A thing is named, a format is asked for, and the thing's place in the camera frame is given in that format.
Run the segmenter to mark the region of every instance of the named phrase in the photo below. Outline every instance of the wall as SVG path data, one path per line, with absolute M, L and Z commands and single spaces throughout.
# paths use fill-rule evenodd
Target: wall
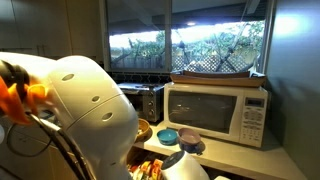
M 267 67 L 271 127 L 308 179 L 320 172 L 320 1 L 279 0 Z

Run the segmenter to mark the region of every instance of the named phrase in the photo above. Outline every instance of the kitchen counter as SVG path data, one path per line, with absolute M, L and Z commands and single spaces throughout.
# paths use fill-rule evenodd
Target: kitchen counter
M 180 151 L 178 144 L 160 144 L 157 132 L 165 128 L 163 121 L 151 124 L 147 140 L 136 142 L 134 146 L 164 155 Z M 307 179 L 268 130 L 263 147 L 259 149 L 211 138 L 202 137 L 201 140 L 204 151 L 201 155 L 193 154 L 201 165 L 253 179 Z

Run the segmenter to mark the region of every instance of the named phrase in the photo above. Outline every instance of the black cable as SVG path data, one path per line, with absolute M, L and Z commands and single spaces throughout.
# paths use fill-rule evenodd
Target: black cable
M 37 122 L 40 127 L 43 129 L 43 131 L 50 137 L 50 139 L 53 141 L 53 143 L 57 146 L 59 149 L 60 153 L 64 157 L 64 159 L 67 161 L 69 164 L 70 168 L 73 170 L 73 172 L 76 174 L 79 180 L 85 180 L 83 177 L 82 173 L 76 166 L 76 164 L 73 162 L 72 158 L 69 156 L 68 151 L 63 147 L 63 145 L 60 143 L 59 139 L 55 136 L 54 133 L 51 131 L 47 130 L 45 127 L 45 124 L 40 119 L 35 119 L 35 117 L 31 116 L 32 114 L 30 112 L 27 112 L 27 115 L 29 115 L 35 122 Z
M 51 144 L 52 140 L 50 139 L 50 141 L 45 145 L 45 147 L 43 149 L 41 149 L 39 152 L 35 153 L 35 154 L 24 154 L 24 153 L 21 153 L 19 151 L 17 151 L 11 144 L 11 134 L 13 132 L 13 129 L 17 127 L 17 124 L 12 124 L 9 129 L 8 129 L 8 132 L 7 132 L 7 138 L 6 138 L 6 144 L 9 148 L 9 150 L 11 152 L 13 152 L 14 154 L 16 155 L 19 155 L 19 156 L 22 156 L 22 157 L 36 157 L 36 156 L 39 156 L 41 153 L 43 153 Z
M 65 134 L 62 129 L 58 130 L 58 133 L 63 137 L 63 139 L 66 141 L 66 143 L 69 145 L 71 151 L 74 153 L 76 159 L 78 160 L 80 167 L 82 169 L 82 172 L 86 179 L 91 179 L 90 173 L 88 171 L 88 168 L 86 167 L 86 163 L 83 161 L 83 158 L 81 156 L 80 151 L 77 149 L 77 147 L 72 143 L 72 141 L 69 139 L 69 137 Z

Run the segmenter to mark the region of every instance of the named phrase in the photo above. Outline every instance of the microwave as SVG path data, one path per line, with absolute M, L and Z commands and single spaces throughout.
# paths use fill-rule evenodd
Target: microwave
M 200 135 L 261 147 L 268 91 L 259 88 L 167 83 L 164 123 Z

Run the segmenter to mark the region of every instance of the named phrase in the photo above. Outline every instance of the white robot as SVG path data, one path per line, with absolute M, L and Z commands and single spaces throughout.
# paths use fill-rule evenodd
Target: white robot
M 34 119 L 41 110 L 53 112 L 88 169 L 89 175 L 79 177 L 131 179 L 126 158 L 138 132 L 138 117 L 93 60 L 70 56 L 56 61 L 0 52 L 0 77 L 0 115 L 27 125 L 31 122 L 25 111 Z

